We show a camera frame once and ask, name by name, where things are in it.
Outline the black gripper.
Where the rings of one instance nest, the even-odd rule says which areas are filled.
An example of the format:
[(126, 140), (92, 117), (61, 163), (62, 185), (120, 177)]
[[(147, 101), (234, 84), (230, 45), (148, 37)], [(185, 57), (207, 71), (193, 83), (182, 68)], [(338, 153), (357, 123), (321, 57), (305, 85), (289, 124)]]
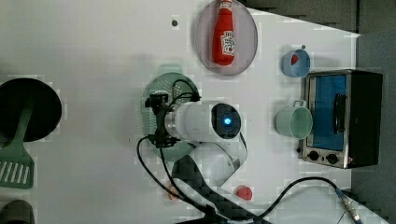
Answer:
[(145, 107), (151, 108), (155, 116), (157, 128), (154, 134), (148, 136), (148, 139), (156, 148), (172, 147), (178, 141), (165, 128), (165, 117), (171, 109), (167, 102), (168, 95), (165, 93), (151, 94), (145, 102)]

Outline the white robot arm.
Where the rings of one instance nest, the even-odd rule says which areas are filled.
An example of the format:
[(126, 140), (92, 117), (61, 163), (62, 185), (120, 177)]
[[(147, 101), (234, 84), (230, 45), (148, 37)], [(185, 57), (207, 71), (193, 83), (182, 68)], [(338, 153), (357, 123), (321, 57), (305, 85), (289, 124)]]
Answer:
[(239, 111), (220, 101), (201, 101), (196, 93), (172, 97), (151, 94), (146, 138), (157, 150), (172, 188), (184, 202), (220, 219), (253, 215), (221, 188), (248, 157)]

